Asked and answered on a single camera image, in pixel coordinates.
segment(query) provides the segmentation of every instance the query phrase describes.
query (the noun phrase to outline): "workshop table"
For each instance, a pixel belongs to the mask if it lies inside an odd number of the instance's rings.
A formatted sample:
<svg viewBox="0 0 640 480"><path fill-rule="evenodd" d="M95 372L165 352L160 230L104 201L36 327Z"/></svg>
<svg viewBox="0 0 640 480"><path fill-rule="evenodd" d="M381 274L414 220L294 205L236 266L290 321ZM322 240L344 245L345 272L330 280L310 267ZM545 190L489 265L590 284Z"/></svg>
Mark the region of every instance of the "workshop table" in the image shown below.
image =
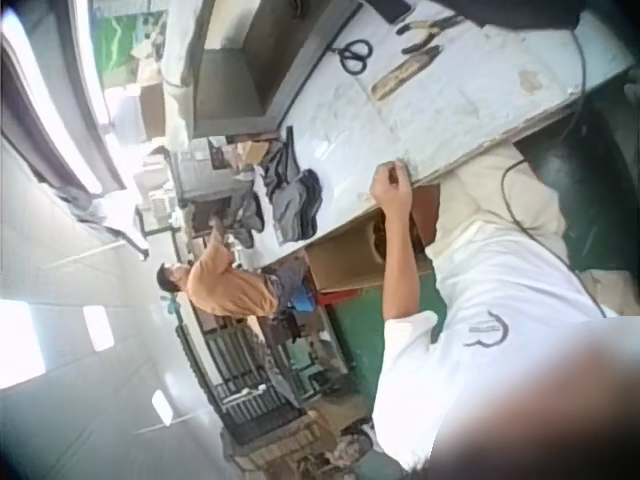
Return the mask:
<svg viewBox="0 0 640 480"><path fill-rule="evenodd" d="M449 14L421 1L408 20ZM431 66L377 102L371 86L402 62L400 50L420 35L399 37L395 30L372 9L362 8L334 45L369 40L374 52L366 71L350 76L339 58L327 53L308 79L283 126L294 127L300 167L314 169L322 183L318 233L309 241L279 245L258 178L254 188L266 228L255 235L255 248L242 251L246 267L270 264L371 209L367 192L380 163L403 158L414 182L433 181L495 143L521 138L557 119L580 95L581 60L569 32L511 32L465 22L436 38L434 44L444 49ZM631 55L593 14L582 15L576 33L588 89L631 65Z"/></svg>

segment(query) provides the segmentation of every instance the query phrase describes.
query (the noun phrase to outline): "pliers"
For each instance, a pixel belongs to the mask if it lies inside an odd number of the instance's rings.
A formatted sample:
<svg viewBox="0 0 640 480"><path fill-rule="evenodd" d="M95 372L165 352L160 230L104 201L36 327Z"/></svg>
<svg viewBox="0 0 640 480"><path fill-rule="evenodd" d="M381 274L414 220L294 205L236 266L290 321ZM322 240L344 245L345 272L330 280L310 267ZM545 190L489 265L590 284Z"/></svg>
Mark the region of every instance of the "pliers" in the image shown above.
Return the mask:
<svg viewBox="0 0 640 480"><path fill-rule="evenodd" d="M407 22L396 30L396 35L404 35L411 30L425 30L425 37L420 42L414 43L401 50L403 55L412 55L418 53L421 50L426 49L433 40L440 35L443 31L453 28L464 21L464 17L461 15L449 15L448 17L441 18L435 21L429 20L414 20Z"/></svg>

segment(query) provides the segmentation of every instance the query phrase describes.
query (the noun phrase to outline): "logo on shirt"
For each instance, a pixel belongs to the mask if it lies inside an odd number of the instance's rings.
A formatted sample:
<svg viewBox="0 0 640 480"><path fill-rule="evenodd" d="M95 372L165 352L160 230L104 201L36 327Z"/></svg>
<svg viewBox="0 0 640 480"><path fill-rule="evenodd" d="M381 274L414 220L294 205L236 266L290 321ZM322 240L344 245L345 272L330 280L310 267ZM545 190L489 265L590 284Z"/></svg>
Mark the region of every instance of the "logo on shirt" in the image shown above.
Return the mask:
<svg viewBox="0 0 640 480"><path fill-rule="evenodd" d="M469 333L481 337L481 339L465 343L463 346L493 348L504 343L509 336L509 325L500 315L496 315L491 310L488 310L487 314L491 319L469 327Z"/></svg>

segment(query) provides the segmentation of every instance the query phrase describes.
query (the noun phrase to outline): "orange shirt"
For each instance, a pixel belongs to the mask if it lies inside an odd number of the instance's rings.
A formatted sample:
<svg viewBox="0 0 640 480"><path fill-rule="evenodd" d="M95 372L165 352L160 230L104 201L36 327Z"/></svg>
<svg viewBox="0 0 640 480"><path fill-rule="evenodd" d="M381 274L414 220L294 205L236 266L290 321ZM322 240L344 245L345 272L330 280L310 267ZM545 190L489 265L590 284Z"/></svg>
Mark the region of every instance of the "orange shirt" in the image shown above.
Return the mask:
<svg viewBox="0 0 640 480"><path fill-rule="evenodd" d="M265 316L278 306L266 277L234 270L231 255L215 234L189 273L186 294L195 306L213 315Z"/></svg>

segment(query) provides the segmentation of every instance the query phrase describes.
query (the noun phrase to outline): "pant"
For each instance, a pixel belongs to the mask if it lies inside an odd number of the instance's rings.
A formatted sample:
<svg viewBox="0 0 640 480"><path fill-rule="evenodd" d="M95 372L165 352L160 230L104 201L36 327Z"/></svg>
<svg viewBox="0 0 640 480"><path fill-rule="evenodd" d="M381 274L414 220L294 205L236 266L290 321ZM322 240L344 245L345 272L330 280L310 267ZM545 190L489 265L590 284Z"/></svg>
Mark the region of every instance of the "pant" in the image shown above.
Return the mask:
<svg viewBox="0 0 640 480"><path fill-rule="evenodd" d="M476 221L517 228L502 198L505 169L523 157L511 144L502 144L447 173L440 183L440 212L435 241L426 249L432 260ZM558 194L534 175L528 164L507 174L505 195L516 219L540 242L568 262L562 239L565 221ZM640 303L627 272L589 270L580 274L589 292L620 315L638 315Z"/></svg>
<svg viewBox="0 0 640 480"><path fill-rule="evenodd" d="M307 268L303 258L290 257L280 265L263 270L278 298L276 313L282 311L300 289Z"/></svg>

